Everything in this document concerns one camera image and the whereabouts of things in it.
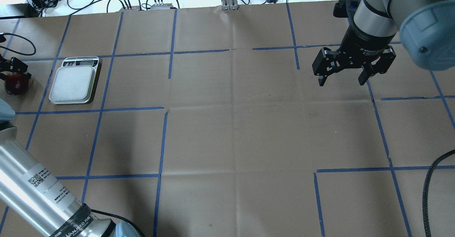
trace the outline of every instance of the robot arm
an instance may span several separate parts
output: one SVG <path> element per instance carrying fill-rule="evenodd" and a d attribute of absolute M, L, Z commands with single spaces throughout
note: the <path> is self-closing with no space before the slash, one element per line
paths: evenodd
<path fill-rule="evenodd" d="M 455 0 L 340 0 L 333 15 L 347 17 L 349 28 L 338 50 L 324 47 L 313 62 L 320 86 L 347 68 L 363 68 L 360 85 L 387 72 L 396 56 L 389 43 L 398 30 L 416 65 L 428 70 L 455 66 Z"/>

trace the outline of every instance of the scale platform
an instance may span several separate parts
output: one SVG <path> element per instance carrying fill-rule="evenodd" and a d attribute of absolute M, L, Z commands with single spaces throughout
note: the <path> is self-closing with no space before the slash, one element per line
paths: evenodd
<path fill-rule="evenodd" d="M 93 100 L 101 60 L 98 57 L 66 58 L 55 72 L 49 93 L 52 104 L 85 104 Z"/>

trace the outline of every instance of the black braided cable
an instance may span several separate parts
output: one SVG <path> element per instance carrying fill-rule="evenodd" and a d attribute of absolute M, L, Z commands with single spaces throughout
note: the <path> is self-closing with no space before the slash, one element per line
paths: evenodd
<path fill-rule="evenodd" d="M 425 228 L 425 235 L 426 237 L 431 237 L 431 232 L 429 230 L 429 220 L 428 220 L 428 189 L 429 189 L 429 181 L 431 179 L 431 175 L 434 172 L 434 169 L 436 166 L 444 159 L 446 159 L 449 156 L 452 156 L 455 154 L 455 150 L 452 150 L 450 152 L 447 152 L 440 156 L 436 161 L 434 161 L 431 166 L 428 169 L 427 176 L 425 178 L 425 183 L 424 183 L 424 192 L 423 192 L 423 197 L 422 197 L 422 210 L 423 210 L 423 217 L 424 217 L 424 228 Z"/>

